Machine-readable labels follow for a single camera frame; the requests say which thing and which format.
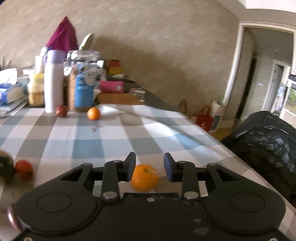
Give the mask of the white and lilac thermos bottle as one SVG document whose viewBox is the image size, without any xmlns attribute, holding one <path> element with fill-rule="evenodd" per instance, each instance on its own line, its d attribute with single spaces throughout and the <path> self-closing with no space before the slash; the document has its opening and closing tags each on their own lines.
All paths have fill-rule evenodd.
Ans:
<svg viewBox="0 0 296 241">
<path fill-rule="evenodd" d="M 44 68 L 45 112 L 55 113 L 63 104 L 64 61 L 66 53 L 60 50 L 49 50 Z"/>
</svg>

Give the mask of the stack of books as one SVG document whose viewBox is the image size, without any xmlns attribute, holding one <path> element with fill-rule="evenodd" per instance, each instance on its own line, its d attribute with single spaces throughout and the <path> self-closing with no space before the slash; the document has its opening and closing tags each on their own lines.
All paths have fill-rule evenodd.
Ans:
<svg viewBox="0 0 296 241">
<path fill-rule="evenodd" d="M 28 103 L 27 96 L 23 96 L 18 100 L 11 103 L 1 103 L 1 118 L 6 118 L 11 115 L 15 115 L 20 109 L 26 106 Z"/>
</svg>

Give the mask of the magenta fabric bag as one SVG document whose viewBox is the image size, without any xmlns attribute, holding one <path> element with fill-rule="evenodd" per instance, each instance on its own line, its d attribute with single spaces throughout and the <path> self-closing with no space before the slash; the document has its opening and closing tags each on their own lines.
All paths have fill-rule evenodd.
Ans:
<svg viewBox="0 0 296 241">
<path fill-rule="evenodd" d="M 58 25 L 46 47 L 49 50 L 59 50 L 65 53 L 78 50 L 75 28 L 66 16 Z"/>
</svg>

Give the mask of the red shopping bag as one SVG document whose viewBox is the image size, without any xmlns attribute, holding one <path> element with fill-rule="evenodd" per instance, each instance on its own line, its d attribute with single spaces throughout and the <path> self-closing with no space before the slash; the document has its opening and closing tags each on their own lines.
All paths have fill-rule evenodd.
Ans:
<svg viewBox="0 0 296 241">
<path fill-rule="evenodd" d="M 209 105 L 204 106 L 197 114 L 196 114 L 196 125 L 202 128 L 204 131 L 209 132 L 211 129 L 211 125 L 213 122 L 213 118 L 210 114 L 211 107 Z"/>
</svg>

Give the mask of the brown kiwi fruit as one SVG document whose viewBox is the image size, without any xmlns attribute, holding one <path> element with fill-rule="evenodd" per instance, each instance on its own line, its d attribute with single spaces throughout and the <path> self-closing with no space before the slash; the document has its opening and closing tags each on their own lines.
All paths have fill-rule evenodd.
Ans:
<svg viewBox="0 0 296 241">
<path fill-rule="evenodd" d="M 11 155 L 3 150 L 0 150 L 0 177 L 1 181 L 8 182 L 14 177 L 16 171 L 14 161 Z"/>
</svg>

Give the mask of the checkered tablecloth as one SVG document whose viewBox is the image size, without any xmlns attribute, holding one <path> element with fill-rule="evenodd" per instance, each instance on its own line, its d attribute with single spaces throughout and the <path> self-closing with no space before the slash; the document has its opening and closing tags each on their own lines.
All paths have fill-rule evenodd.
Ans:
<svg viewBox="0 0 296 241">
<path fill-rule="evenodd" d="M 32 190 L 83 163 L 103 166 L 135 152 L 138 164 L 157 169 L 156 192 L 180 192 L 180 183 L 166 180 L 163 156 L 170 153 L 204 167 L 218 163 L 263 186 L 267 182 L 208 133 L 173 111 L 145 105 L 100 105 L 101 118 L 91 121 L 84 113 L 59 118 L 42 108 L 24 108 L 1 119 L 1 149 L 15 161 L 26 159 L 34 167 L 30 182 L 13 179 L 1 184 L 1 240 L 13 240 L 16 231 L 6 209 Z"/>
</svg>

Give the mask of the dark red plum near bottle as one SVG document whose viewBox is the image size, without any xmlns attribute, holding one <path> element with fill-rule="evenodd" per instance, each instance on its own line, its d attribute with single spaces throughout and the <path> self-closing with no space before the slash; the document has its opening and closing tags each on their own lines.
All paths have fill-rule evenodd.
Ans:
<svg viewBox="0 0 296 241">
<path fill-rule="evenodd" d="M 60 105 L 56 108 L 56 115 L 61 118 L 65 118 L 68 113 L 68 107 L 66 105 Z"/>
</svg>

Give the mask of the small orange mandarin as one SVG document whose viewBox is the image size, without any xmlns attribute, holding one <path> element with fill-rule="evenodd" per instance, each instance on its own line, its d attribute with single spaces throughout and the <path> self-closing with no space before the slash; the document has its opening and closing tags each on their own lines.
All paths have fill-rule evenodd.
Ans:
<svg viewBox="0 0 296 241">
<path fill-rule="evenodd" d="M 151 165 L 139 164 L 135 166 L 130 183 L 139 192 L 149 192 L 158 185 L 159 175 Z"/>
</svg>

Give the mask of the round white mirror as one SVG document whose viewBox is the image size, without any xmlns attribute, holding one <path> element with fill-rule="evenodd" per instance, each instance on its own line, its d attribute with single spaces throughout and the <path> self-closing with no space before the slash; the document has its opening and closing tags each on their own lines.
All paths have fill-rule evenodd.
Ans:
<svg viewBox="0 0 296 241">
<path fill-rule="evenodd" d="M 93 33 L 87 34 L 82 40 L 79 50 L 90 50 L 93 43 L 94 35 Z"/>
</svg>

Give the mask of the yellow lid glass jar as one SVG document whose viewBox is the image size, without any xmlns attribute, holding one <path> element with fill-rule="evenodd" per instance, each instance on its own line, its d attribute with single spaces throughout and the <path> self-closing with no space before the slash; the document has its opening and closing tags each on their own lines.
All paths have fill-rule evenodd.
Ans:
<svg viewBox="0 0 296 241">
<path fill-rule="evenodd" d="M 44 74 L 38 73 L 30 76 L 27 84 L 28 103 L 31 107 L 42 107 L 44 101 Z"/>
</svg>

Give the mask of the clear glass cereal jar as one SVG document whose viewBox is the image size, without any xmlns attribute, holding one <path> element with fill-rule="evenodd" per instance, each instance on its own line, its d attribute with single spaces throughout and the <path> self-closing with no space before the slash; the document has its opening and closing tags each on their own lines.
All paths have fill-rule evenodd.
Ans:
<svg viewBox="0 0 296 241">
<path fill-rule="evenodd" d="M 91 50 L 72 50 L 67 53 L 64 75 L 68 78 L 67 104 L 70 111 L 86 112 L 93 106 L 99 57 L 98 51 Z"/>
</svg>

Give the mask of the white shopping bag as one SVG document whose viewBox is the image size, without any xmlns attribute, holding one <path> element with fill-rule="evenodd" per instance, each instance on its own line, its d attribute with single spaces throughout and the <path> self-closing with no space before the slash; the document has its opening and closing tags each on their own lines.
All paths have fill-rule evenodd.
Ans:
<svg viewBox="0 0 296 241">
<path fill-rule="evenodd" d="M 221 118 L 224 115 L 225 106 L 222 104 L 221 100 L 212 101 L 210 108 L 210 116 L 213 118 L 210 132 L 215 132 L 218 128 L 218 125 L 221 121 Z"/>
</svg>

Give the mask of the red tomato with calyx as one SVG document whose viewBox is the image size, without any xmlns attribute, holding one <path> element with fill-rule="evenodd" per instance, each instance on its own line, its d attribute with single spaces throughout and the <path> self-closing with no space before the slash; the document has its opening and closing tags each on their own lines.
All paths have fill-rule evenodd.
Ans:
<svg viewBox="0 0 296 241">
<path fill-rule="evenodd" d="M 31 163 L 27 160 L 19 160 L 15 164 L 16 175 L 22 181 L 29 181 L 33 177 L 34 169 Z"/>
</svg>

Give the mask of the blue tissue pack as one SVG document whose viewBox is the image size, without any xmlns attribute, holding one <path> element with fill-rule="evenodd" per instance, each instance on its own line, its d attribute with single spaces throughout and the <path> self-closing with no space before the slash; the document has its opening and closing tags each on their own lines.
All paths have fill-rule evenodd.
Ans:
<svg viewBox="0 0 296 241">
<path fill-rule="evenodd" d="M 0 102 L 9 104 L 26 95 L 21 83 L 1 83 Z"/>
</svg>

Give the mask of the pink pencil case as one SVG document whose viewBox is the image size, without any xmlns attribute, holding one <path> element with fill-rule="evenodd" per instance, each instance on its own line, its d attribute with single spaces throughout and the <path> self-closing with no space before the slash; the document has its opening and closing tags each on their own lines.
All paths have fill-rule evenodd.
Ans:
<svg viewBox="0 0 296 241">
<path fill-rule="evenodd" d="M 99 89 L 104 93 L 124 93 L 123 81 L 100 81 Z"/>
</svg>

